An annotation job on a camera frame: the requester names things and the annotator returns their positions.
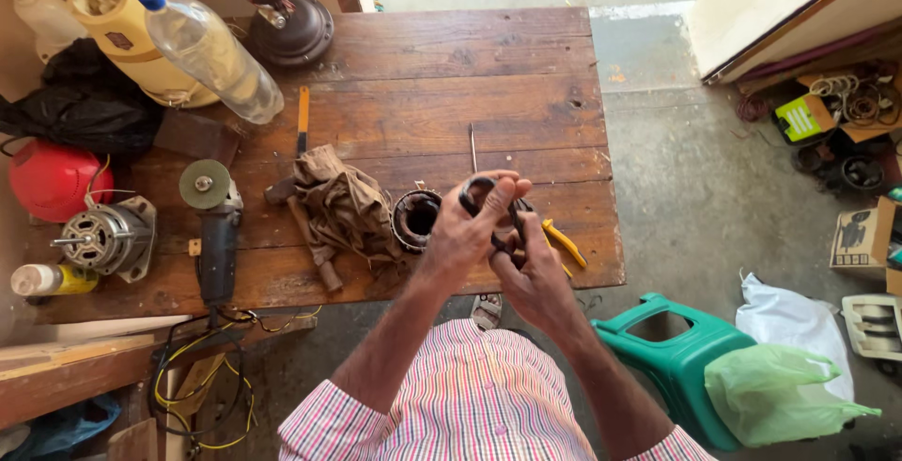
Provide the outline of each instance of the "white cap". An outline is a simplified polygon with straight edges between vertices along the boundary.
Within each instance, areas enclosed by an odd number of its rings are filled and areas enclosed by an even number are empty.
[[[53,268],[30,263],[23,265],[10,278],[13,292],[20,296],[39,296],[53,291]]]

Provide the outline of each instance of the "man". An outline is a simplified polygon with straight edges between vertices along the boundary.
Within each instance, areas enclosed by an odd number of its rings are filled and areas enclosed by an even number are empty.
[[[441,306],[486,258],[507,205],[532,187],[516,172],[480,175],[498,180],[482,212],[471,217],[464,210],[459,186],[445,196],[420,266],[394,304],[280,426],[280,459],[595,458],[574,419],[564,375],[531,340],[503,329],[482,331],[470,318],[431,328]],[[608,454],[708,459],[603,347],[535,214],[521,219],[525,245],[516,234],[508,244],[525,250],[525,264],[518,270],[510,255],[495,251],[491,270],[514,310],[573,366]],[[486,309],[484,317],[497,319],[497,309]]]

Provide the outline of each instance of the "black scissors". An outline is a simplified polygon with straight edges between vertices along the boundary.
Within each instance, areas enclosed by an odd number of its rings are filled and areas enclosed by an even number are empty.
[[[476,201],[473,200],[473,197],[470,195],[470,188],[472,187],[480,187],[485,189],[485,192],[488,194],[498,182],[492,178],[486,177],[476,177],[468,180],[464,183],[464,186],[460,189],[460,195],[458,196],[458,200],[460,204],[470,213],[473,218],[475,218],[482,209],[476,205]],[[517,215],[517,201],[511,202],[508,205],[508,214],[511,215],[511,222],[513,223],[513,227],[517,229],[517,234],[520,235],[520,240],[523,243],[526,243],[526,232],[523,230],[523,222],[520,220],[520,217]],[[491,234],[491,245],[494,246],[498,251],[504,251],[505,253],[511,255],[513,257],[513,250],[508,248],[507,244],[504,243],[501,239],[498,238],[494,233]]]

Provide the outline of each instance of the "striped shirt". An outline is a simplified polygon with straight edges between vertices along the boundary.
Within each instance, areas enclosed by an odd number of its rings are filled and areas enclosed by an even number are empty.
[[[595,459],[564,374],[511,331],[432,329],[388,415],[323,381],[279,427],[279,459]],[[677,427],[641,461],[710,459]]]

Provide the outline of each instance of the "plastic bottle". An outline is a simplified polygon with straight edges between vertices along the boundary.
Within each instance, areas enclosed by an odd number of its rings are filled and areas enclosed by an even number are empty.
[[[210,8],[197,0],[139,0],[153,45],[247,121],[265,124],[285,107],[279,86]]]
[[[13,292],[20,296],[61,296],[93,290],[100,277],[96,271],[71,265],[23,265],[10,278]]]

